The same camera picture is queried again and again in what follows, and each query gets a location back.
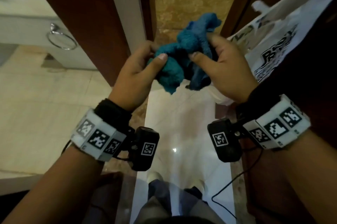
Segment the pants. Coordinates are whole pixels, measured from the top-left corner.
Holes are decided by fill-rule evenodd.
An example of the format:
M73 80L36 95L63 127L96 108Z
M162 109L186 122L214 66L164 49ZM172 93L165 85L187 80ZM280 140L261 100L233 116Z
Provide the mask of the pants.
M207 219L214 224L225 222L202 201L202 193L196 187L184 189L179 196L179 212L182 216ZM170 190L165 182L154 180L149 184L148 201L139 211L134 224L142 224L148 219L165 219L172 216Z

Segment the brown door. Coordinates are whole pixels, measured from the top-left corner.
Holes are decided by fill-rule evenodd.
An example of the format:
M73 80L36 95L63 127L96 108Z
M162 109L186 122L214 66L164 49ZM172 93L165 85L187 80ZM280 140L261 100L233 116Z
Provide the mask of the brown door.
M130 55L114 0L47 0L113 86Z

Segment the hand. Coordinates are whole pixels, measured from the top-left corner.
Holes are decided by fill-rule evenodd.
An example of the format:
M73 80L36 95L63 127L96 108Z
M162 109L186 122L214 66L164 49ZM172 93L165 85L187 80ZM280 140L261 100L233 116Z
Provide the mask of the hand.
M153 80L167 61L167 54L160 54L146 66L157 49L153 42L146 41L126 60L108 97L112 102L132 112L145 101Z
M250 93L259 85L250 71L245 57L238 47L221 36L208 33L207 39L219 56L218 61L195 52L190 60L204 70L214 86L237 103L248 100Z

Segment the shoe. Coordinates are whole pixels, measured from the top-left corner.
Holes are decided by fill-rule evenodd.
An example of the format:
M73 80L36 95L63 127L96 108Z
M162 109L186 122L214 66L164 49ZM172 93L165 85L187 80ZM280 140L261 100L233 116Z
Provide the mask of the shoe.
M163 176L161 176L160 173L158 173L158 172L155 172L155 171L154 171L154 172L149 172L149 173L148 173L148 178L147 178L147 183L148 183L148 184L149 184L150 182L156 180L156 179L161 180L161 181L164 180L164 179L163 179Z
M190 188L196 187L197 189L199 189L202 195L204 195L205 193L205 183L200 179L194 180L189 187Z

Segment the fingernail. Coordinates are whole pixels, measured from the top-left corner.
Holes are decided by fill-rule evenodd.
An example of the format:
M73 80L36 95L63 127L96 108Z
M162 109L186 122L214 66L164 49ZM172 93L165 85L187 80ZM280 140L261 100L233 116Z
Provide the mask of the fingernail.
M196 55L196 52L194 52L193 54L188 54L188 58L192 59L195 55Z
M167 59L167 54L162 53L162 54L158 55L158 58L161 59L161 60L166 60Z

